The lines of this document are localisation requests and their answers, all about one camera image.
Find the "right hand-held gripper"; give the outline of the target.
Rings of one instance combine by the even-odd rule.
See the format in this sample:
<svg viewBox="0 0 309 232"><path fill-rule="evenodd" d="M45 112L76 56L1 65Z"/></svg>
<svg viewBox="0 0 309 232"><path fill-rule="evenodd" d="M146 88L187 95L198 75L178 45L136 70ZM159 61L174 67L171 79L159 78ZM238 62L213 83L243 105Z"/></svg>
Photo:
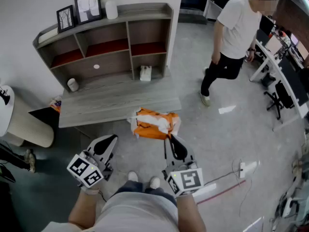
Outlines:
<svg viewBox="0 0 309 232"><path fill-rule="evenodd" d="M162 171L176 197L192 194L204 186L202 169L194 160L194 152L185 140L176 135L165 139L167 166ZM192 161L175 165L176 160Z"/></svg>

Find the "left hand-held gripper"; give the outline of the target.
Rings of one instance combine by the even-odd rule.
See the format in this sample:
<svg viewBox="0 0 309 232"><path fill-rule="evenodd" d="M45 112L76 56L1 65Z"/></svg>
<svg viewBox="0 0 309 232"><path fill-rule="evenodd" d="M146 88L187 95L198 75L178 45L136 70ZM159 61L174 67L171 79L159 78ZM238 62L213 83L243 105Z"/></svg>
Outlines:
<svg viewBox="0 0 309 232"><path fill-rule="evenodd" d="M107 162L117 143L115 134L105 135L93 140L87 150L75 155L67 166L69 173L77 179L82 186L92 188L102 179L109 180L112 167Z"/></svg>

